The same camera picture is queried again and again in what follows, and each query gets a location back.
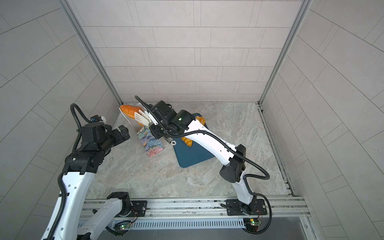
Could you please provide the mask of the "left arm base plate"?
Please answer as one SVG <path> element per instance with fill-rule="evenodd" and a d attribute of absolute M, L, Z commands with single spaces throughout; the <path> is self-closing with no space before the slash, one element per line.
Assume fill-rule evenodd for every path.
<path fill-rule="evenodd" d="M 131 204 L 132 206 L 129 212 L 126 212 L 124 215 L 118 216 L 121 218 L 137 218 L 145 216 L 148 205 L 147 201 L 131 201 Z"/>

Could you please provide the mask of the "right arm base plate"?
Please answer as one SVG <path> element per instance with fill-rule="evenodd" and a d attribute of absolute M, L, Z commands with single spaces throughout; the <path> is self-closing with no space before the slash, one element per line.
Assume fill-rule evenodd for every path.
<path fill-rule="evenodd" d="M 237 199 L 227 199 L 226 208 L 229 216 L 265 216 L 268 214 L 268 206 L 263 199 L 255 199 L 249 205 Z"/>

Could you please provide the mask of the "reddish brown fake croissant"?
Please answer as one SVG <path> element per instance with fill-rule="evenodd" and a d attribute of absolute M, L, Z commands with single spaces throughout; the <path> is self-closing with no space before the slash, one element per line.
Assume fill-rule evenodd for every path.
<path fill-rule="evenodd" d="M 142 111 L 141 107 L 138 106 L 131 106 L 131 105 L 121 105 L 120 106 L 121 112 L 131 119 L 135 119 L 135 113 L 139 113 L 139 110 Z"/>

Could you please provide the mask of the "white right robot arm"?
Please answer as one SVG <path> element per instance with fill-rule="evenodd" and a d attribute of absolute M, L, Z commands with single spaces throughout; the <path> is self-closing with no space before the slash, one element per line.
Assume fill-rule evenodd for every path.
<path fill-rule="evenodd" d="M 243 176 L 245 175 L 244 153 L 246 148 L 237 147 L 225 142 L 207 129 L 195 116 L 185 110 L 176 113 L 172 106 L 159 101 L 156 105 L 146 105 L 146 115 L 153 121 L 151 130 L 156 137 L 170 137 L 178 139 L 186 137 L 196 142 L 204 149 L 213 154 L 221 163 L 220 176 L 230 182 L 236 193 L 241 206 L 245 212 L 251 212 L 251 203 L 254 197 L 246 186 Z"/>

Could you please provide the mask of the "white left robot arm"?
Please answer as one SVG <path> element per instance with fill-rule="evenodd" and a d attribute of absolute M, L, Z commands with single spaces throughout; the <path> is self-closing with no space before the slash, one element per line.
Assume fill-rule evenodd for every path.
<path fill-rule="evenodd" d="M 78 226 L 99 166 L 113 147 L 130 139 L 125 126 L 112 129 L 103 122 L 88 123 L 80 128 L 80 133 L 84 137 L 81 147 L 66 157 L 59 174 L 60 194 L 43 240 L 96 240 L 116 216 L 126 217 L 132 211 L 129 194 L 114 192 L 82 227 Z"/>

